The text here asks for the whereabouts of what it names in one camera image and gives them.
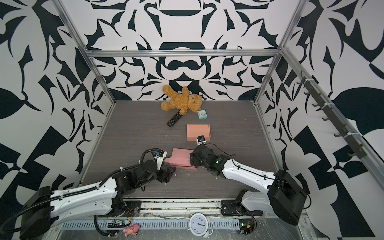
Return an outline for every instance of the remote control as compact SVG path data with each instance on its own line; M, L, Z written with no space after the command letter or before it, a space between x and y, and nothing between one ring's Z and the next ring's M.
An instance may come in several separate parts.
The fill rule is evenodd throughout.
M167 125L168 126L170 126L170 127L172 127L174 124L175 124L175 122L177 122L180 118L181 118L181 114L180 114L180 111L178 111L176 114L175 114L175 116L173 116L170 120L169 120L169 122L167 122Z

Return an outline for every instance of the black and white wallpaper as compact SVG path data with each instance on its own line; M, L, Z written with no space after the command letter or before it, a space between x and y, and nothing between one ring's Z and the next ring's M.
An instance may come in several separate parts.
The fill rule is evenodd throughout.
M166 84L204 99L254 99L271 56L96 58L116 100L166 99Z
M288 43L381 157L383 10L383 1L310 0ZM260 107L280 164L310 192L307 213L318 239L383 239L384 192L297 82L282 59Z
M48 0L0 0L0 73L2 223L39 188L73 186L111 102Z
M298 0L65 0L88 49L277 48Z

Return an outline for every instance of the teddy bear head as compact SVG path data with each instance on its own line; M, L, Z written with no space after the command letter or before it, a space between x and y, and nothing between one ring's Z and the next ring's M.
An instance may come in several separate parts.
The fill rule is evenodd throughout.
M197 111L200 111L200 107L202 104L202 97L197 94L191 94L188 98L188 108L192 111L197 113Z

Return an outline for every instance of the small teal clock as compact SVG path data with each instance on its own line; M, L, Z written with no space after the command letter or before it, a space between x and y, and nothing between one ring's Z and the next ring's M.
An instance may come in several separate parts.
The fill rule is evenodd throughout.
M197 115L199 116L199 119L207 118L207 112L205 110L197 111Z

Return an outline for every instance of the pink plush toy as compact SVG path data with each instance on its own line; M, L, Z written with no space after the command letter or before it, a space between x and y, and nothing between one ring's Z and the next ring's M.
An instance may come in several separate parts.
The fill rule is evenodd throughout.
M134 236L137 235L137 231L139 230L140 226L136 223L133 226L127 227L124 229L124 235L127 237L129 234L132 234Z

